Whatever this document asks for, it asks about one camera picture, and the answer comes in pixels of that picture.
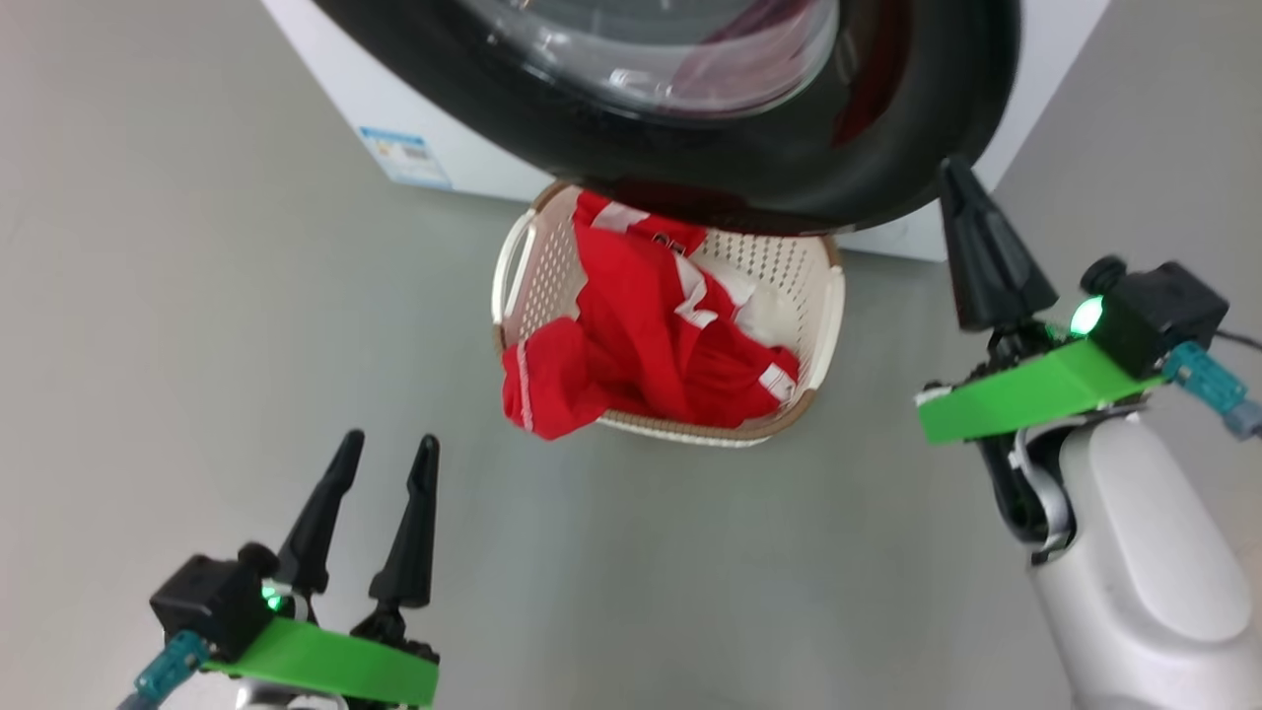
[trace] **green bracket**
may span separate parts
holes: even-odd
[[[1165,383],[1131,378],[1095,343],[1079,339],[929,400],[917,414],[929,444],[968,441],[1090,412]]]
[[[387,705],[429,707],[438,666],[379,643],[275,618],[236,663],[207,663],[230,676]]]

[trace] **basket handle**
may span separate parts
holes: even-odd
[[[491,322],[495,324],[504,323],[504,311],[509,309],[509,298],[516,300],[517,290],[521,286],[521,264],[512,269],[512,290],[509,290],[509,270],[512,266],[512,255],[517,251],[517,245],[521,243],[522,237],[526,241],[526,248],[522,250],[522,256],[529,253],[530,243],[535,240],[535,209],[526,209],[525,214],[517,217],[517,221],[512,223],[512,228],[509,230],[507,238],[504,240],[504,246],[500,247],[500,259],[495,262],[495,277],[491,281]]]

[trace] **gray floor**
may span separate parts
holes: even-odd
[[[1000,194],[1066,300],[1106,251],[1180,257],[1262,332],[1262,6],[1186,5],[1109,11]],[[488,337],[520,207],[387,183],[260,5],[0,0],[0,96],[9,706],[111,707],[156,648],[154,586],[279,544],[356,426],[319,610],[369,610],[439,435],[434,603],[410,619],[439,707],[1068,706],[976,459],[917,435],[910,393],[981,347],[941,266],[848,256],[829,381],[765,446],[545,445],[500,416]],[[1164,405],[1262,585],[1256,448]],[[199,678],[170,706],[230,701]]]

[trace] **white plastic basket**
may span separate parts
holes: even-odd
[[[512,224],[491,284],[491,318],[498,353],[554,318],[578,314],[575,299],[587,282],[578,261],[572,221],[579,192],[577,187],[554,183]],[[615,411],[606,412],[599,422],[685,444],[726,448],[761,444],[801,417],[828,373],[846,303],[840,257],[829,237],[775,237],[721,230],[711,230],[693,257],[702,262],[726,261],[793,300],[796,322],[776,323],[776,329],[796,329],[791,349],[800,363],[798,388],[774,415],[747,421],[733,430]]]

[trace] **red clothing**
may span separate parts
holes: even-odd
[[[727,290],[654,238],[695,248],[704,230],[658,217],[622,223],[625,232],[599,228],[592,222],[617,224],[601,218],[607,201],[587,197],[574,214],[588,277],[578,320],[558,318],[504,353],[505,415],[551,440],[611,409],[731,429],[786,402],[798,380],[793,352],[741,332]]]

